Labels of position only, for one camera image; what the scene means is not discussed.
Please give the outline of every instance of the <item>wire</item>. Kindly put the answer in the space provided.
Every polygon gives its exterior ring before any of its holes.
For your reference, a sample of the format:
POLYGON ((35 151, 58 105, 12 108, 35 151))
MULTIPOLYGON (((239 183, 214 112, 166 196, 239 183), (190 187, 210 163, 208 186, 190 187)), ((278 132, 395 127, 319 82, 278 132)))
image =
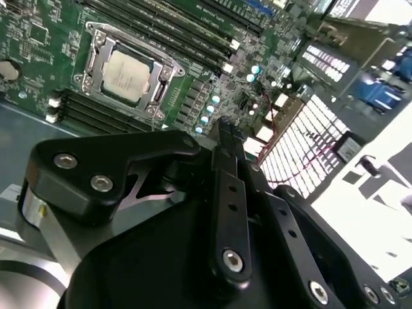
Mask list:
POLYGON ((315 161, 316 159, 318 159, 320 156, 324 155, 325 152, 327 152, 328 150, 331 150, 334 146, 335 146, 335 143, 333 143, 332 145, 323 147, 312 159, 310 159, 310 160, 308 161, 308 163, 306 163, 306 164, 303 166, 303 168, 302 168, 299 172, 291 175, 291 177, 289 177, 289 178, 287 178, 287 179, 285 179, 285 180, 274 180, 274 181, 273 181, 273 180, 269 180, 268 183, 285 183, 285 182, 288 182, 289 180, 294 179, 296 176, 299 176, 301 173, 303 173, 304 171, 306 171, 306 170, 310 167, 310 165, 312 164, 313 161, 315 161))

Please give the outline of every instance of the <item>bolt hole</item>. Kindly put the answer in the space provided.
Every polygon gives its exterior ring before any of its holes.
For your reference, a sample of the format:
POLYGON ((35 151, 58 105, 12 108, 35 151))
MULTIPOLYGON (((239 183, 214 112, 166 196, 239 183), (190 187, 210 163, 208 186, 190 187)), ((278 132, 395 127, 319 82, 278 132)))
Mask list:
POLYGON ((324 296, 323 291, 322 291, 320 288, 316 288, 316 289, 315 289, 315 292, 316 292, 317 295, 319 295, 319 296, 321 296, 321 297, 324 296))
POLYGON ((229 204, 229 209, 231 211, 238 211, 238 206, 234 205, 234 204, 229 204))
POLYGON ((289 230, 289 235, 291 235, 291 237, 293 238, 297 238, 297 235, 294 230, 289 230))

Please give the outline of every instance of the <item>white surface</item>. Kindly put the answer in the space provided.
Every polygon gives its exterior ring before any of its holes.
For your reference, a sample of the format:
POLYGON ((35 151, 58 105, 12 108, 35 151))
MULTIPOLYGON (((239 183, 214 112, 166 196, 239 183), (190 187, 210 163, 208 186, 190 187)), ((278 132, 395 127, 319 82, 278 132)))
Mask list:
POLYGON ((20 195, 21 186, 11 184, 0 194, 0 198, 17 203, 17 197, 20 195))
POLYGON ((386 24, 409 24, 412 20, 412 6, 406 0, 380 0, 365 21, 386 24))
POLYGON ((412 215, 401 206, 406 196, 412 195, 412 185, 399 177, 404 185, 388 181, 374 195, 366 199, 358 188, 368 180, 365 174, 355 185, 342 181, 349 171, 365 156, 374 156, 375 167, 385 165, 396 175, 387 161, 412 142, 412 104, 336 176, 331 186, 313 203, 314 209, 333 227, 338 234, 367 262, 378 269, 377 274, 385 281, 412 267, 412 215), (389 207, 374 201, 380 198, 389 207), (391 257, 387 252, 397 255, 391 257))

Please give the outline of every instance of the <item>screw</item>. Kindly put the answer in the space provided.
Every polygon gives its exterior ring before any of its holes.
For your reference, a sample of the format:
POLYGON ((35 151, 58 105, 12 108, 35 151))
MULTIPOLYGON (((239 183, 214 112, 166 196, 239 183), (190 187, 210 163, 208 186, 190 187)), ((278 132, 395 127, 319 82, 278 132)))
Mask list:
POLYGON ((243 268, 243 261, 239 254, 230 249, 223 253, 223 262, 233 272, 241 272, 243 268))
POLYGON ((86 77, 84 78, 84 84, 86 86, 91 86, 92 83, 93 83, 93 79, 89 75, 86 75, 86 77))
POLYGON ((309 287, 312 295, 317 299, 317 301, 321 304, 327 304, 329 302, 329 297, 326 290, 318 282, 309 282, 309 287))
POLYGON ((147 109, 147 113, 148 113, 149 115, 153 115, 153 114, 155 113, 155 109, 154 109, 154 108, 148 108, 148 109, 147 109))
POLYGON ((183 139, 183 143, 185 143, 185 144, 188 145, 189 147, 193 147, 193 146, 194 146, 193 142, 192 142, 191 140, 189 140, 187 137, 185 137, 185 138, 183 139))
POLYGON ((95 42, 97 45, 102 45, 106 41, 106 38, 101 33, 98 33, 95 38, 95 42))
POLYGON ((111 179, 104 175, 96 175, 90 180, 91 187, 98 192, 109 192, 113 188, 111 179))
POLYGON ((396 304, 395 298, 393 298, 392 294, 383 286, 380 287, 380 291, 382 292, 382 294, 384 294, 384 297, 387 301, 389 301, 391 304, 396 304))
POLYGON ((375 291, 372 290, 370 287, 365 286, 364 290, 366 292, 366 296, 372 301, 374 304, 379 304, 379 297, 376 295, 375 291))
POLYGON ((81 82, 81 81, 82 81, 82 75, 75 75, 75 76, 73 77, 73 80, 74 80, 75 82, 81 82))
POLYGON ((158 111, 157 114, 156 114, 156 118, 159 119, 159 120, 163 120, 165 118, 165 115, 158 111))
POLYGON ((61 169, 74 169, 77 166, 76 158, 67 153, 58 154, 53 161, 61 169))
POLYGON ((27 93, 25 93, 24 91, 20 91, 19 98, 27 98, 27 93))
POLYGON ((252 169, 253 169, 255 172, 260 171, 260 167, 259 167, 257 164, 251 163, 250 166, 252 167, 252 169))

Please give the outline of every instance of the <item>capacitor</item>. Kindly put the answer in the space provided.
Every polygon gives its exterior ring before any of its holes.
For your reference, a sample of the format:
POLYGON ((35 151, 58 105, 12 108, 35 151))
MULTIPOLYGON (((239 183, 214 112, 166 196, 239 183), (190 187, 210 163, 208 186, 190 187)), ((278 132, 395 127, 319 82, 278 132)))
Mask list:
POLYGON ((254 82, 254 81, 256 80, 256 77, 255 77, 255 75, 253 75, 253 74, 248 74, 248 75, 246 76, 246 80, 247 80, 248 82, 254 82))
POLYGON ((218 95, 214 95, 212 97, 212 102, 215 104, 219 104, 220 103, 220 97, 218 95))
POLYGON ((260 73, 260 67, 259 66, 253 66, 251 69, 251 72, 253 74, 259 74, 260 73))
POLYGON ((208 116, 202 116, 202 117, 200 118, 200 122, 201 122, 202 124, 208 124, 208 123, 209 123, 209 118, 208 118, 208 116))
POLYGON ((206 107, 206 110, 207 110, 209 113, 213 113, 213 112, 214 112, 214 107, 213 107, 212 105, 209 105, 209 106, 206 107))

